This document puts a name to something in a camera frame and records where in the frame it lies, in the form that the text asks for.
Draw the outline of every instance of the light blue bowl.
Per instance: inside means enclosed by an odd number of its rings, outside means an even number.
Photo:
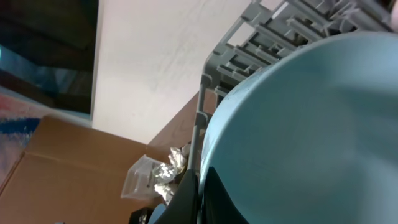
[[[222,101],[203,146],[249,223],[398,223],[398,36],[342,34]]]

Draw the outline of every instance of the cardboard box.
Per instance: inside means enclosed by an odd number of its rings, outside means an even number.
[[[146,152],[138,142],[46,117],[0,192],[0,223],[128,223],[152,203],[120,199],[128,169]]]

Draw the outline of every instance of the white surface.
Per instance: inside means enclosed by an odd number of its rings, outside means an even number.
[[[93,127],[149,143],[198,91],[207,56],[249,3],[100,2]]]

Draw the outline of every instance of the clear plastic container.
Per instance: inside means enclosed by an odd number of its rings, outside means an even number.
[[[155,177],[153,168],[162,162],[143,155],[127,173],[121,198],[146,200],[159,196],[155,191]]]

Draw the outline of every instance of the dish rack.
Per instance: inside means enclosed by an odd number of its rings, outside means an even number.
[[[217,94],[218,105],[241,81],[308,44],[347,32],[392,32],[388,7],[374,0],[285,0],[274,10],[261,0],[250,3],[203,67],[188,169],[196,168],[200,131],[211,119],[203,111],[206,89]],[[242,44],[232,44],[242,27],[252,32]]]

